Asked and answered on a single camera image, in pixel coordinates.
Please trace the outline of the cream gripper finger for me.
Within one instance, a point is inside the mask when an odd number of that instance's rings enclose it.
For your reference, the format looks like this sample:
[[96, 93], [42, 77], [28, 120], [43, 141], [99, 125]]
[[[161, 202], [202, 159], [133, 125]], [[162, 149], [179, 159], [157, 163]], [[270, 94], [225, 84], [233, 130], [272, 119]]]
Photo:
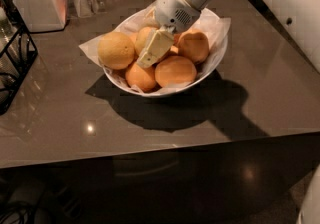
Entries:
[[149, 68], [159, 61], [174, 44], [173, 27], [153, 29], [147, 37], [137, 64], [142, 68]]

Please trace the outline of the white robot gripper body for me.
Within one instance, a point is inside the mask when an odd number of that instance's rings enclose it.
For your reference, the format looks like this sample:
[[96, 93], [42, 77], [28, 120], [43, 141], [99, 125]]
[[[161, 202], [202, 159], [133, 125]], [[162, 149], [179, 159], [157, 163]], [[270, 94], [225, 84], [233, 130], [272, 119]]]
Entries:
[[186, 0], [156, 0], [154, 17], [162, 27], [173, 28], [174, 33], [187, 31], [201, 12]]

